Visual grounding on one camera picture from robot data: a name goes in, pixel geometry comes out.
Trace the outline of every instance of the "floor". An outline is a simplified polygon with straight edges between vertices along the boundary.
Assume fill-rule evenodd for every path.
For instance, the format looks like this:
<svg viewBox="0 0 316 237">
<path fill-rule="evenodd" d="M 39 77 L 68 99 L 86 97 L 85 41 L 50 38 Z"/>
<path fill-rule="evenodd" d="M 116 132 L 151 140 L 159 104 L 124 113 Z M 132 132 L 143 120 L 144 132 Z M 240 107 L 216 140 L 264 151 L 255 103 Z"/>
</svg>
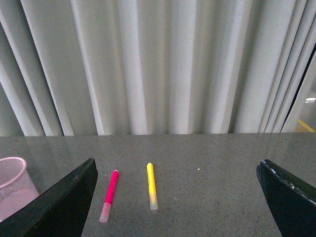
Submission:
<svg viewBox="0 0 316 237">
<path fill-rule="evenodd" d="M 295 132 L 315 132 L 316 130 L 316 80 L 306 98 L 304 108 Z"/>
</svg>

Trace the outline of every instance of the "pink mesh waste basket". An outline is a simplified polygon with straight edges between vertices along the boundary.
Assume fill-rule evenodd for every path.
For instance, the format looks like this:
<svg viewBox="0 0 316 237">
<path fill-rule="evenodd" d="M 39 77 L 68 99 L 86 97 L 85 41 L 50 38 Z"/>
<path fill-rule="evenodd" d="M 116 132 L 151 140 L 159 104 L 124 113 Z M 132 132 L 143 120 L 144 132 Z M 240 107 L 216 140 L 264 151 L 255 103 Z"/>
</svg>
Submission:
<svg viewBox="0 0 316 237">
<path fill-rule="evenodd" d="M 0 222 L 39 196 L 26 161 L 20 157 L 0 159 Z"/>
</svg>

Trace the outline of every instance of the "vertical blind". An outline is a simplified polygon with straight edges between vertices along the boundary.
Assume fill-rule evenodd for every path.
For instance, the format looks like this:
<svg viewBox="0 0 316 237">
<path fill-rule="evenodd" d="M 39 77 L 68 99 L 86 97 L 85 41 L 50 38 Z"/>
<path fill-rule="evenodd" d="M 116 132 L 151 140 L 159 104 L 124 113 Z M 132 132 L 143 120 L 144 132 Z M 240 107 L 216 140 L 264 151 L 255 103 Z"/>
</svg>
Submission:
<svg viewBox="0 0 316 237">
<path fill-rule="evenodd" d="M 293 131 L 315 13 L 314 0 L 2 0 L 0 136 Z"/>
</svg>

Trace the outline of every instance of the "marker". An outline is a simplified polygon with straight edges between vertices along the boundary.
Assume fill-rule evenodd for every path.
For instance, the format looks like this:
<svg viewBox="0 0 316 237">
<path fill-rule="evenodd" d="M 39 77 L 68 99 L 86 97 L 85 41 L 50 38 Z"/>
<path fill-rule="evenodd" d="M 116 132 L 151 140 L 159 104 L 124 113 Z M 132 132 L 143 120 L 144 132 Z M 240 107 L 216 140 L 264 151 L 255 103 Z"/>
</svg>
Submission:
<svg viewBox="0 0 316 237">
<path fill-rule="evenodd" d="M 149 192 L 149 203 L 150 210 L 157 210 L 157 195 L 156 195 L 156 186 L 155 186 L 155 175 L 154 175 L 154 166 L 151 163 L 147 164 L 147 177 L 148 177 L 148 192 Z"/>
<path fill-rule="evenodd" d="M 119 172 L 117 170 L 114 170 L 112 173 L 112 178 L 110 181 L 108 193 L 107 193 L 107 196 L 105 197 L 104 205 L 103 205 L 100 220 L 99 220 L 101 223 L 105 223 L 108 221 L 110 208 L 113 202 L 115 188 L 117 186 L 118 180 L 119 180 Z"/>
</svg>

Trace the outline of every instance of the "pink marker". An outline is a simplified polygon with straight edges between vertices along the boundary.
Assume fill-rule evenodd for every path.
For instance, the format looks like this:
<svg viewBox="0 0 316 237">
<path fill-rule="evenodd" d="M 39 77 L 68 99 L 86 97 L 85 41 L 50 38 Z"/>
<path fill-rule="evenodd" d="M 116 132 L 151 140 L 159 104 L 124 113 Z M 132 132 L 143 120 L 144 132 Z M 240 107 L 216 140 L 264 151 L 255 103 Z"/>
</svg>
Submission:
<svg viewBox="0 0 316 237">
<path fill-rule="evenodd" d="M 110 181 L 108 193 L 107 193 L 107 196 L 105 197 L 104 205 L 103 205 L 100 220 L 99 220 L 101 223 L 105 223 L 108 221 L 110 208 L 113 202 L 115 188 L 117 186 L 118 180 L 119 180 L 119 172 L 117 170 L 114 170 L 112 173 L 112 178 Z"/>
</svg>

